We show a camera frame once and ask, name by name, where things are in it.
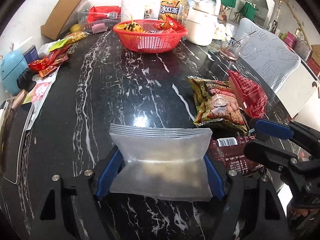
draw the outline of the table top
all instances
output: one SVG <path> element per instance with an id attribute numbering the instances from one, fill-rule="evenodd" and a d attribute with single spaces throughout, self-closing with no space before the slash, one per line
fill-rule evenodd
<path id="1" fill-rule="evenodd" d="M 52 175 L 77 176 L 106 157 L 113 146 L 111 122 L 194 128 L 189 75 L 224 81 L 228 69 L 237 70 L 265 90 L 266 118 L 288 121 L 274 92 L 245 61 L 228 61 L 188 41 L 167 53 L 139 54 L 123 48 L 115 33 L 106 32 L 79 41 L 69 58 L 26 135 L 20 184 L 0 178 L 1 210 L 23 240 L 28 239 L 37 202 Z M 228 137 L 215 132 L 213 136 Z M 259 139 L 296 150 L 289 141 Z M 73 205 L 81 238 L 88 239 L 75 200 Z M 207 203 L 109 194 L 101 208 L 108 213 L 109 228 L 117 239 L 206 239 L 214 223 Z"/>

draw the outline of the gray chair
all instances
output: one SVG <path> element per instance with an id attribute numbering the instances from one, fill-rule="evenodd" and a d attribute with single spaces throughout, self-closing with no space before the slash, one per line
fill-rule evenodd
<path id="1" fill-rule="evenodd" d="M 275 93 L 278 92 L 292 71 L 300 65 L 300 57 L 290 51 L 275 34 L 260 28 L 247 18 L 241 19 L 239 29 L 245 33 L 256 31 L 250 35 L 241 57 Z"/>

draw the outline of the blue humidifier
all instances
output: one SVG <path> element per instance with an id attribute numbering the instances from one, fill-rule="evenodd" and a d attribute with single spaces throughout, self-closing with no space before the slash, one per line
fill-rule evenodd
<path id="1" fill-rule="evenodd" d="M 24 56 L 17 50 L 11 51 L 5 55 L 0 67 L 0 76 L 3 85 L 12 95 L 16 95 L 20 92 L 20 88 L 17 84 L 17 78 L 28 67 L 28 63 Z"/>

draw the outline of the smartphone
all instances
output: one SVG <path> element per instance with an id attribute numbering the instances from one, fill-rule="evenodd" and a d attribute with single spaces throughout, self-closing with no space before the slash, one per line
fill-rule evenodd
<path id="1" fill-rule="evenodd" d="M 20 183 L 23 144 L 33 110 L 32 103 L 11 109 L 4 127 L 1 143 L 2 176 L 13 184 Z"/>

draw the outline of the red triangular package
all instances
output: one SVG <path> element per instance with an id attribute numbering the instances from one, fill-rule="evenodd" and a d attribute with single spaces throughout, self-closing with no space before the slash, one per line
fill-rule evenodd
<path id="1" fill-rule="evenodd" d="M 261 118 L 265 114 L 264 107 L 268 97 L 261 86 L 240 75 L 239 72 L 228 70 L 230 86 L 236 95 L 238 104 L 252 118 Z"/>

